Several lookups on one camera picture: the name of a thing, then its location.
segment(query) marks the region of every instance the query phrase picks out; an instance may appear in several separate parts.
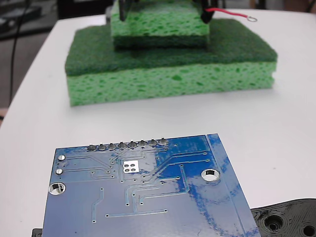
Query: black 3d-printed part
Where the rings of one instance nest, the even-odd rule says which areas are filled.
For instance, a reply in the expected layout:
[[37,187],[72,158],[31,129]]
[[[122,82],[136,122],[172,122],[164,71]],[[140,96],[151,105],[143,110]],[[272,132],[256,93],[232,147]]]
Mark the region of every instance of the black 3d-printed part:
[[[300,199],[251,210],[261,237],[316,237],[316,199]],[[32,237],[41,237],[33,229]]]
[[41,237],[42,229],[33,229],[32,237]]

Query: floor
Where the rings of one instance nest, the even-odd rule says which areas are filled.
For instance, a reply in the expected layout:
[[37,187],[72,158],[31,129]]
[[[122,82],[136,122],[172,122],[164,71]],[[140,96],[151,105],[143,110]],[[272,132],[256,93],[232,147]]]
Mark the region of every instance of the floor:
[[[48,33],[19,38],[16,46],[13,91],[17,91]],[[0,108],[9,106],[10,61],[13,40],[0,41]]]

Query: black cable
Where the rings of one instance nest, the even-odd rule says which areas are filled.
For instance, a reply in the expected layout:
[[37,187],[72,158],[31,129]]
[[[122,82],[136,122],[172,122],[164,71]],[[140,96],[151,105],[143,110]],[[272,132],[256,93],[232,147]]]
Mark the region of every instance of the black cable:
[[21,25],[23,23],[23,19],[25,16],[25,13],[27,12],[27,10],[29,9],[31,5],[31,1],[26,0],[26,5],[25,8],[23,10],[22,16],[20,17],[20,20],[18,21],[17,24],[17,29],[16,29],[16,34],[13,40],[13,48],[12,48],[12,55],[11,55],[11,69],[10,69],[10,96],[9,96],[9,104],[11,104],[12,99],[13,99],[13,76],[14,76],[14,57],[15,57],[15,49],[16,49],[16,43],[18,41],[19,38],[19,33],[20,33],[20,29],[21,29]]
[[308,6],[306,12],[311,12],[311,10],[312,10],[312,8],[314,7],[315,3],[316,3],[316,0],[313,0],[313,1],[310,3],[310,5]]

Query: sponge stack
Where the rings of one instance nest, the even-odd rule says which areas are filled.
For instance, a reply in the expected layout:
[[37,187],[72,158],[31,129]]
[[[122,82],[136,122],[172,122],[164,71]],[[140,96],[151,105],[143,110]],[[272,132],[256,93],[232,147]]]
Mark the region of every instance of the sponge stack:
[[[143,1],[148,7],[138,5]],[[167,24],[167,17],[160,24],[160,15],[182,13],[165,7],[179,7],[178,2],[190,3],[141,0],[125,22],[119,21],[115,5],[111,26],[77,31],[66,62],[71,105],[272,87],[277,54],[266,42],[235,20],[202,23],[194,5],[192,15],[176,19],[178,29]],[[206,42],[208,50],[200,46]]]

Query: black component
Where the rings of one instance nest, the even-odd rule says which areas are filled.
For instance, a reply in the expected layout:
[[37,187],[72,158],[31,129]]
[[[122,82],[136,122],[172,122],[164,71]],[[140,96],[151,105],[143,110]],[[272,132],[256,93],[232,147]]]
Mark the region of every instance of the black component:
[[300,199],[251,210],[261,237],[316,237],[316,199]]
[[97,149],[97,146],[94,146],[94,145],[92,145],[92,144],[90,144],[89,146],[88,146],[88,151],[95,151]]
[[42,229],[33,229],[32,237],[41,237]]
[[98,147],[98,149],[99,149],[99,151],[105,151],[106,145],[100,144],[99,147]]
[[206,8],[218,7],[218,0],[200,0],[202,7],[201,19],[205,24],[208,24],[214,15],[214,12],[205,11]]
[[119,7],[119,19],[125,21],[127,18],[128,11],[133,4],[133,0],[118,0]]

